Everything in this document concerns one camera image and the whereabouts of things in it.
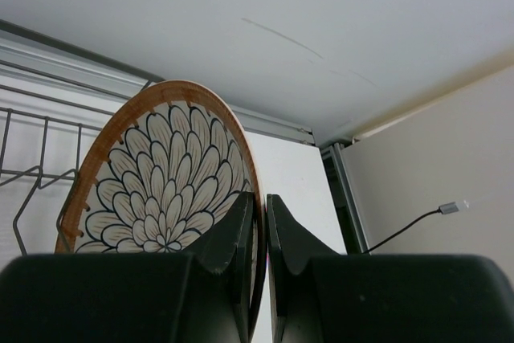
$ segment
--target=decorative plate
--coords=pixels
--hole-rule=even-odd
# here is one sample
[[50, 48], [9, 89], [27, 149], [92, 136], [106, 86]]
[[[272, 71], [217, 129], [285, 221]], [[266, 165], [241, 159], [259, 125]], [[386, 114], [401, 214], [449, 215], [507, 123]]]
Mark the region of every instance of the decorative plate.
[[[199, 84], [163, 82], [105, 125], [80, 168], [61, 229], [76, 253], [176, 252], [221, 220], [242, 191], [255, 192], [263, 208], [251, 152], [230, 108]], [[55, 251], [66, 250], [58, 239]], [[252, 252], [251, 298], [260, 300], [261, 211]]]

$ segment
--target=metal wire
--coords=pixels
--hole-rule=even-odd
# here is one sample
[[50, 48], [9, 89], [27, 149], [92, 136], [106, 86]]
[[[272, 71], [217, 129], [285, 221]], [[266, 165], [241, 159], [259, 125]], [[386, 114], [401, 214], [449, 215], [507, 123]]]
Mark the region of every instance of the metal wire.
[[150, 86], [150, 84], [152, 84], [152, 81], [151, 81], [151, 80], [149, 80], [149, 81], [145, 84], [145, 86], [143, 86], [143, 87], [141, 88], [140, 92], [142, 92], [143, 90], [145, 90], [146, 88], [148, 88], [148, 87]]
[[[50, 102], [55, 102], [57, 104], [71, 106], [73, 108], [80, 108], [83, 110], [87, 110], [89, 112], [96, 112], [96, 113], [104, 114], [106, 116], [113, 115], [113, 112], [109, 112], [106, 110], [101, 110], [98, 108], [93, 108], [91, 106], [77, 104], [77, 103], [70, 102], [67, 100], [60, 100], [58, 98], [45, 96], [45, 95], [38, 94], [35, 92], [27, 92], [25, 90], [19, 90], [19, 89], [12, 88], [10, 86], [6, 86], [3, 84], [0, 84], [0, 89], [6, 90], [8, 92], [22, 94], [22, 95], [29, 96], [29, 97], [38, 98], [40, 100], [48, 100]], [[19, 207], [19, 209], [16, 212], [16, 215], [14, 216], [14, 219], [13, 219], [13, 232], [14, 232], [14, 236], [16, 238], [16, 242], [18, 243], [19, 249], [22, 252], [22, 255], [27, 254], [27, 248], [25, 246], [25, 243], [23, 242], [22, 235], [18, 228], [19, 219], [22, 217], [25, 209], [27, 208], [30, 200], [34, 196], [36, 190], [46, 189], [48, 186], [51, 186], [58, 181], [71, 181], [71, 187], [67, 193], [67, 197], [66, 197], [66, 199], [63, 203], [63, 206], [59, 212], [59, 215], [55, 221], [55, 227], [57, 229], [58, 236], [63, 241], [63, 245], [64, 245], [64, 248], [66, 249], [66, 251], [70, 251], [70, 246], [67, 242], [67, 238], [64, 236], [63, 230], [61, 229], [61, 222], [62, 222], [63, 215], [66, 211], [67, 205], [69, 204], [69, 202], [71, 200], [71, 196], [72, 196], [73, 191], [78, 182], [78, 169], [80, 166], [80, 146], [82, 143], [82, 136], [84, 134], [84, 129], [89, 129], [89, 130], [92, 130], [95, 132], [99, 132], [102, 128], [97, 127], [97, 126], [92, 126], [92, 125], [86, 125], [82, 122], [63, 120], [63, 119], [56, 118], [53, 116], [43, 116], [40, 114], [35, 114], [33, 112], [27, 112], [27, 111], [13, 109], [13, 108], [0, 107], [0, 112], [6, 112], [6, 124], [5, 124], [4, 133], [3, 133], [3, 139], [2, 139], [2, 150], [0, 151], [0, 176], [2, 176], [2, 175], [12, 176], [10, 178], [7, 178], [3, 182], [0, 182], [0, 188], [8, 185], [20, 178], [35, 178], [35, 181], [34, 181], [33, 185], [31, 186], [29, 193], [23, 199], [22, 205]], [[43, 126], [43, 139], [42, 139], [41, 146], [40, 146], [39, 164], [32, 166], [29, 169], [25, 169], [25, 170], [7, 169], [4, 167], [6, 150], [9, 146], [9, 139], [12, 137], [12, 136], [10, 136], [10, 131], [12, 130], [11, 121], [13, 120], [14, 116], [24, 116], [24, 117], [33, 118], [33, 119], [37, 120], [38, 122], [40, 122], [41, 125]], [[47, 155], [48, 129], [49, 129], [50, 123], [57, 123], [57, 124], [65, 125], [65, 126], [71, 127], [72, 130], [74, 130], [74, 131], [76, 128], [76, 132], [77, 132], [75, 167], [72, 169], [69, 169], [68, 171], [66, 171], [62, 174], [52, 174], [52, 173], [45, 172], [45, 158]]]

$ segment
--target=scratch mark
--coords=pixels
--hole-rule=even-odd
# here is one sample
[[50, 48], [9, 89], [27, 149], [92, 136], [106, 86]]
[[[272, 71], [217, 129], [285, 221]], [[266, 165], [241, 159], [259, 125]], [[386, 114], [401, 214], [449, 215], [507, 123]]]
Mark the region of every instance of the scratch mark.
[[332, 74], [336, 74], [337, 76], [346, 76], [345, 74], [341, 74], [340, 72], [329, 70]]
[[284, 35], [284, 34], [279, 33], [278, 31], [275, 31], [275, 30], [273, 30], [273, 29], [271, 29], [271, 28], [269, 28], [269, 27], [263, 26], [262, 24], [258, 24], [258, 23], [256, 23], [256, 22], [254, 22], [253, 20], [250, 20], [250, 19], [247, 19], [247, 18], [241, 18], [241, 20], [242, 20], [242, 21], [244, 21], [244, 22], [246, 22], [246, 23], [248, 23], [248, 24], [252, 24], [252, 25], [254, 25], [254, 26], [258, 27], [258, 28], [261, 28], [261, 29], [263, 29], [263, 30], [265, 30], [265, 31], [267, 31], [267, 32], [271, 32], [272, 34], [275, 34], [275, 35], [279, 36], [279, 37], [280, 37], [280, 38], [282, 38], [282, 39], [286, 39], [286, 40], [288, 40], [289, 42], [294, 43], [296, 46], [300, 46], [300, 47], [304, 48], [305, 50], [310, 51], [311, 53], [313, 53], [313, 54], [314, 54], [315, 56], [317, 56], [318, 58], [323, 59], [323, 57], [322, 57], [321, 55], [319, 55], [317, 52], [315, 52], [315, 51], [314, 51], [314, 50], [312, 50], [311, 48], [309, 48], [309, 47], [305, 46], [304, 44], [302, 44], [302, 43], [300, 43], [300, 42], [295, 41], [295, 40], [294, 40], [294, 39], [292, 39], [292, 38], [289, 38], [288, 36], [286, 36], [286, 35]]
[[375, 83], [373, 83], [372, 81], [370, 81], [369, 79], [367, 79], [365, 76], [359, 74], [358, 72], [355, 72], [354, 70], [348, 70], [348, 72], [351, 72], [352, 74], [355, 74], [356, 76], [358, 76], [359, 78], [361, 78], [362, 80], [365, 80], [366, 82], [368, 82], [369, 84], [372, 84], [375, 88], [379, 88]]

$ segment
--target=dish rack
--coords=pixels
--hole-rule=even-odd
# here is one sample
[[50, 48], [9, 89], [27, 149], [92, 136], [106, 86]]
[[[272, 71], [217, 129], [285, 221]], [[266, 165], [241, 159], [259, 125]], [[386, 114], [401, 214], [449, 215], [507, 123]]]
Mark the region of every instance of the dish rack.
[[[0, 20], [0, 269], [20, 251], [52, 253], [57, 237], [69, 250], [60, 221], [84, 156], [125, 101], [162, 80]], [[309, 127], [231, 108], [247, 131], [315, 144]]]
[[[2, 65], [4, 66], [9, 66], [11, 64], [6, 63], [5, 61], [0, 62], [2, 62]], [[23, 68], [23, 70], [31, 73], [35, 72], [34, 69], [27, 67]], [[0, 90], [24, 97], [23, 100], [27, 100], [28, 97], [30, 100], [35, 102], [35, 105], [40, 104], [42, 106], [47, 106], [49, 103], [51, 103], [53, 106], [62, 106], [76, 109], [76, 111], [98, 114], [107, 119], [114, 114], [114, 111], [96, 108], [91, 105], [79, 104], [70, 100], [60, 99], [42, 93], [24, 90], [22, 88], [14, 88], [5, 84], [0, 84]], [[19, 229], [19, 222], [26, 212], [26, 209], [29, 206], [32, 198], [35, 196], [36, 192], [45, 190], [54, 184], [60, 184], [61, 186], [66, 186], [67, 188], [65, 190], [59, 190], [58, 197], [54, 197], [55, 200], [63, 202], [63, 205], [59, 210], [59, 214], [55, 219], [55, 230], [57, 231], [57, 235], [64, 241], [65, 247], [69, 250], [66, 238], [63, 237], [63, 232], [60, 228], [60, 221], [63, 215], [63, 210], [66, 208], [66, 205], [71, 197], [71, 193], [77, 183], [80, 163], [84, 158], [85, 153], [87, 152], [87, 149], [84, 149], [84, 147], [88, 147], [84, 146], [84, 136], [88, 136], [90, 140], [94, 140], [96, 135], [101, 131], [102, 126], [90, 125], [89, 123], [81, 120], [63, 119], [61, 117], [62, 115], [59, 116], [59, 114], [47, 115], [36, 113], [34, 112], [34, 109], [31, 111], [29, 108], [22, 109], [13, 108], [11, 106], [0, 106], [0, 112], [2, 113], [2, 118], [5, 120], [2, 134], [2, 149], [0, 150], [0, 178], [2, 178], [0, 180], [0, 193], [2, 192], [1, 190], [4, 190], [8, 185], [15, 184], [17, 182], [23, 181], [30, 184], [30, 189], [22, 200], [19, 208], [16, 210], [12, 222], [12, 231], [14, 232], [14, 237], [16, 238], [19, 249], [22, 255], [27, 254], [27, 247]], [[6, 155], [9, 152], [12, 153], [13, 151], [16, 151], [16, 149], [19, 149], [19, 130], [22, 130], [19, 127], [20, 124], [32, 126], [33, 129], [31, 130], [31, 138], [33, 138], [35, 141], [31, 141], [31, 143], [25, 144], [25, 146], [31, 150], [31, 153], [36, 152], [39, 155], [39, 159], [37, 162], [33, 163], [32, 165], [28, 165], [27, 167], [20, 167], [16, 165], [9, 167], [6, 165]], [[61, 148], [61, 150], [66, 152], [68, 159], [71, 157], [70, 153], [72, 153], [72, 158], [74, 160], [73, 165], [70, 165], [70, 167], [66, 168], [66, 170], [64, 170], [62, 173], [56, 173], [55, 171], [49, 170], [55, 168], [50, 168], [47, 160], [49, 157], [49, 152], [51, 151], [49, 149], [51, 140], [50, 135], [51, 132], [55, 130], [61, 132], [60, 134], [64, 133], [67, 135], [68, 138], [65, 140], [66, 149]], [[23, 135], [21, 133], [21, 136], [23, 141], [29, 140], [27, 135]], [[59, 154], [56, 154], [55, 150], [51, 152], [51, 156], [59, 158]]]

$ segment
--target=cable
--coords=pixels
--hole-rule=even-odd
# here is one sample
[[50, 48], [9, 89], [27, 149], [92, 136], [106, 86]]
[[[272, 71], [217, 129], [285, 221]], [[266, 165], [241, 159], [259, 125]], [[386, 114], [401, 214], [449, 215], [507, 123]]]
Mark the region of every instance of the cable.
[[394, 239], [396, 236], [400, 235], [402, 232], [406, 231], [407, 229], [409, 229], [410, 227], [412, 227], [415, 223], [417, 223], [418, 221], [421, 221], [423, 220], [425, 217], [428, 217], [430, 216], [431, 214], [436, 214], [436, 213], [442, 213], [441, 209], [437, 209], [437, 210], [433, 210], [431, 212], [428, 212], [428, 213], [425, 213], [424, 215], [422, 216], [419, 216], [417, 219], [415, 219], [412, 223], [410, 223], [409, 225], [407, 225], [406, 227], [403, 227], [400, 231], [392, 234], [391, 236], [389, 236], [387, 239], [385, 239], [384, 241], [378, 243], [377, 245], [375, 245], [374, 247], [371, 247], [370, 249], [367, 249], [365, 250], [364, 252], [362, 252], [363, 254], [364, 253], [370, 253], [371, 251], [374, 251], [375, 249], [377, 249], [378, 247], [384, 245], [385, 243], [387, 243], [388, 241], [390, 241], [391, 239]]

